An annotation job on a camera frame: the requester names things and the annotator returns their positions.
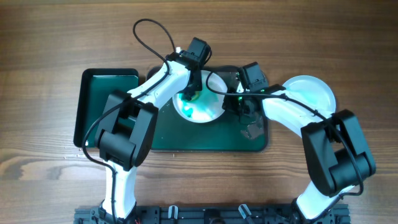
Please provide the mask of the green and yellow sponge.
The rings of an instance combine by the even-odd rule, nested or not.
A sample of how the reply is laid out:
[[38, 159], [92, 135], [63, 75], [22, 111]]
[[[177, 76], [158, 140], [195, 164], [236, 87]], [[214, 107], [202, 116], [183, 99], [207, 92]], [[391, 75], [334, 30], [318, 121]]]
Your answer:
[[201, 91], [187, 91], [182, 93], [181, 100], [194, 101], [201, 95]]

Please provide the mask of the white plate with green stain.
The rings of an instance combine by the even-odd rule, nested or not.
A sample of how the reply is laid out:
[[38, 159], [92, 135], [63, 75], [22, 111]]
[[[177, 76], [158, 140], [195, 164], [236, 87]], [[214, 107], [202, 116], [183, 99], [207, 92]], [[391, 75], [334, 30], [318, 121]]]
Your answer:
[[317, 77], [299, 75], [288, 79], [282, 86], [290, 97], [314, 109], [336, 111], [336, 99], [331, 88]]

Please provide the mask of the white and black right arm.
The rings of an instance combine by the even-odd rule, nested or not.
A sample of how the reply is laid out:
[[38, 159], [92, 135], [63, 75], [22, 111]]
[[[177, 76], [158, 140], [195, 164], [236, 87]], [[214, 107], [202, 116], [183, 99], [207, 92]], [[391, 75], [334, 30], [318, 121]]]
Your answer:
[[360, 196], [376, 163], [358, 118], [336, 111], [335, 96], [321, 81], [285, 82], [253, 91], [242, 85], [227, 94], [238, 105], [255, 102], [263, 115], [303, 142], [310, 183], [290, 206], [290, 223], [315, 223], [345, 196]]

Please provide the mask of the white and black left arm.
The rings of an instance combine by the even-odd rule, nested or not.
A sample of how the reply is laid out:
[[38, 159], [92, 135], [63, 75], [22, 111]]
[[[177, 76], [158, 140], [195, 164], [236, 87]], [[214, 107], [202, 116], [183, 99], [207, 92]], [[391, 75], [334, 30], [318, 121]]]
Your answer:
[[201, 70], [207, 59], [207, 53], [174, 52], [144, 84], [108, 96], [94, 126], [101, 165], [108, 169], [101, 209], [112, 223], [126, 222], [135, 210], [137, 168], [152, 147], [159, 110], [178, 93], [201, 90]]

